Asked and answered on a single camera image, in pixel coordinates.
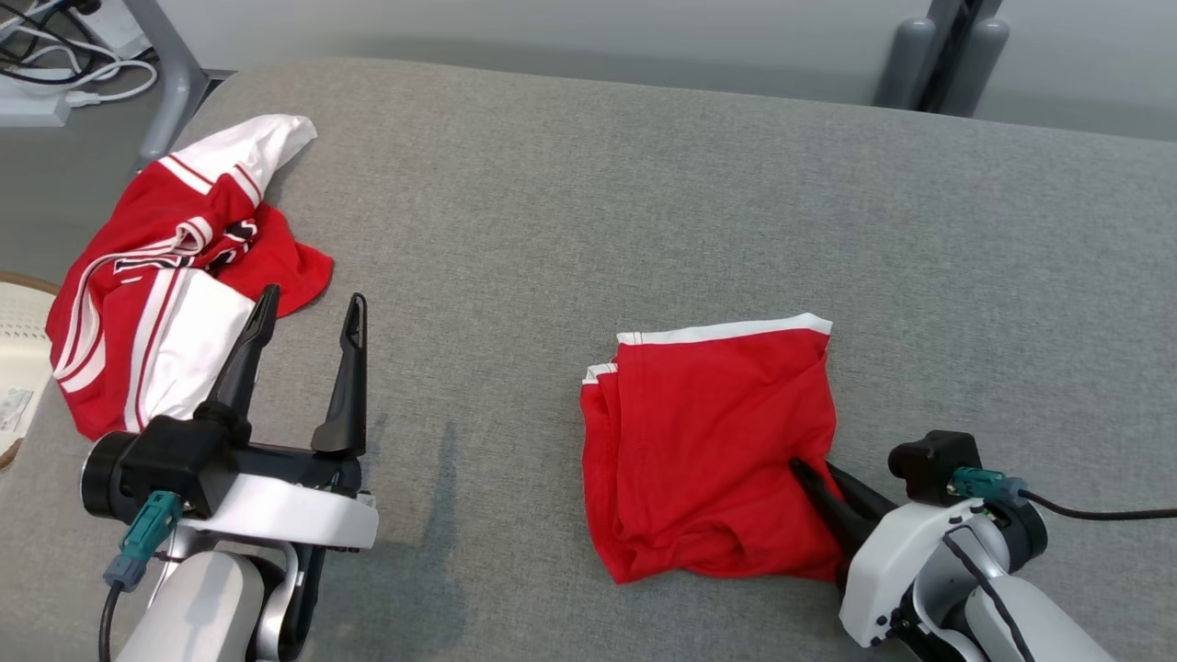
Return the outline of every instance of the gray table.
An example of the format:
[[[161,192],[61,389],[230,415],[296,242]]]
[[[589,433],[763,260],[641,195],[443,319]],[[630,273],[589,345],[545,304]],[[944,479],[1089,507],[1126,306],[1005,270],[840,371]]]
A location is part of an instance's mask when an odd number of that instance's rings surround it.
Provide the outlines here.
[[[379,542],[328,560],[306,660],[903,658],[855,647],[829,584],[611,583],[578,391],[620,330],[832,319],[832,458],[896,499],[887,451],[942,428],[1068,504],[1177,503],[1177,145],[355,60],[238,74],[181,143],[270,112],[318,126],[267,198],[338,265],[279,323],[255,438],[307,443],[347,297],[371,306]],[[13,660],[93,656],[122,530],[78,503],[87,450],[51,397],[0,482]],[[1177,528],[1049,524],[1024,575],[1171,660]]]

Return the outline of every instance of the clothing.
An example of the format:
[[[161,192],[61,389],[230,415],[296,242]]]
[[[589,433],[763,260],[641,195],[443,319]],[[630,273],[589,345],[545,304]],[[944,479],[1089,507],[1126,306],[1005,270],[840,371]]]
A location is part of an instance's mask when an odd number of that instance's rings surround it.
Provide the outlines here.
[[[789,461],[825,469],[830,323],[812,315],[620,333],[588,369],[588,528],[618,583],[685,568],[832,581],[842,558]]]
[[[82,435],[191,417],[266,285],[281,286],[279,316],[327,286],[331,258],[261,201],[314,137],[307,118],[261,115],[131,181],[46,322],[53,376]]]

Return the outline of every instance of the red and white jersey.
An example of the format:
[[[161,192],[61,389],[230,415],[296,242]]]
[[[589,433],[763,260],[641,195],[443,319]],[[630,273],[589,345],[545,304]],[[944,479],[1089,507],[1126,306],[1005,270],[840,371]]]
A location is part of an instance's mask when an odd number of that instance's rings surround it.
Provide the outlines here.
[[[307,118],[261,115],[131,181],[46,323],[53,376],[82,435],[191,417],[266,285],[281,287],[279,316],[327,286],[331,258],[297,243],[261,200],[314,138]]]

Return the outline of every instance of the floor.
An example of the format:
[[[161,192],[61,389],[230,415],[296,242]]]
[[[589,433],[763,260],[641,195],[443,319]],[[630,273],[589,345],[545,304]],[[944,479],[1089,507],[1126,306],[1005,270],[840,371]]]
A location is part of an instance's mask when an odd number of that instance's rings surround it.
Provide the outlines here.
[[[129,181],[159,100],[157,84],[75,108],[65,127],[0,128],[0,271],[61,283]]]

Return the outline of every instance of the teal cable connector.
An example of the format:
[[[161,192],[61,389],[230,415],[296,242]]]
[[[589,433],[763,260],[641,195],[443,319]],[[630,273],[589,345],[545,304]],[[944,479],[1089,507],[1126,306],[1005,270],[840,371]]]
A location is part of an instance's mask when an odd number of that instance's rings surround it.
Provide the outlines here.
[[[135,590],[155,548],[172,535],[182,515],[180,497],[161,490],[152,492],[119,542],[119,556],[102,572],[106,584],[119,582],[124,593]]]
[[[1000,471],[962,466],[952,472],[950,486],[955,494],[969,498],[1006,501],[1013,505],[1022,505],[1026,502],[1020,494],[1026,488],[1026,482],[1017,476],[1006,476]]]

